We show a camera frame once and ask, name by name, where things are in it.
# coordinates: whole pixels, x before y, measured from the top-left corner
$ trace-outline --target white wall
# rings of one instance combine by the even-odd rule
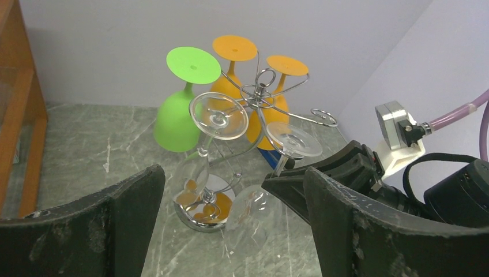
[[[339,116],[348,139],[375,146],[382,135],[374,107],[398,100],[418,122],[473,101],[489,88],[489,1],[435,0]],[[479,157],[484,106],[424,139],[428,152]],[[412,170],[418,198],[461,164],[432,162]],[[388,183],[402,188],[401,174]]]
[[[288,95],[292,111],[334,114],[431,2],[21,0],[47,100],[159,106],[183,88],[166,53],[178,46],[213,52],[214,38],[234,33],[265,57],[289,55],[309,66],[311,81]],[[246,83],[253,66],[238,65]]]

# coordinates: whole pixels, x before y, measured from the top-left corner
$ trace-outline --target wooden cabinet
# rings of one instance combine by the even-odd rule
[[[33,125],[19,217],[36,209],[47,113],[18,0],[0,0],[0,214],[21,128]]]

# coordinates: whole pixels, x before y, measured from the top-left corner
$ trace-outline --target white bracket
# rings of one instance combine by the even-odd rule
[[[416,121],[409,113],[408,116],[411,124],[416,125]],[[422,140],[418,140],[417,143],[411,145],[411,147],[404,147],[396,150],[391,150],[387,145],[387,142],[382,140],[375,148],[375,152],[379,155],[380,162],[385,170],[385,174],[382,176],[382,180],[384,180],[423,156],[426,153],[426,150],[424,149]]]

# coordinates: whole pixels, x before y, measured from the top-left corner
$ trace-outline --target gray marble surface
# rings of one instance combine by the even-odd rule
[[[97,192],[155,163],[168,179],[188,154],[171,153],[156,144],[154,108],[49,104],[48,113],[38,209]],[[346,145],[336,128],[297,120],[291,124],[315,136],[324,148],[321,156],[301,160],[297,166],[321,160]],[[28,152],[25,138],[30,135],[29,128],[22,131],[22,162],[14,166],[3,217],[15,217],[18,211]],[[214,143],[211,158],[247,145],[243,137]],[[231,172],[229,167],[243,175],[237,193],[261,184],[272,170],[256,149],[220,167],[216,175]],[[286,220],[263,250],[240,259],[226,250],[222,231],[205,234],[187,228],[175,215],[170,195],[171,189],[165,188],[142,276],[321,276],[310,227],[290,209],[284,207]]]

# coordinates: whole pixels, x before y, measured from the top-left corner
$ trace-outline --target black cable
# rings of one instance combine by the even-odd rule
[[[447,153],[429,153],[421,158],[415,160],[412,162],[409,166],[406,167],[404,170],[403,174],[403,188],[404,192],[408,196],[408,198],[413,201],[415,204],[417,204],[427,215],[433,216],[432,212],[429,211],[426,206],[419,201],[416,196],[414,195],[414,192],[411,188],[411,183],[409,181],[409,172],[411,170],[411,167],[418,163],[422,162],[428,162],[432,160],[437,160],[441,162],[460,162],[460,163],[471,163],[477,158],[474,158],[473,156],[468,156],[468,155],[459,155],[459,154],[447,154]]]

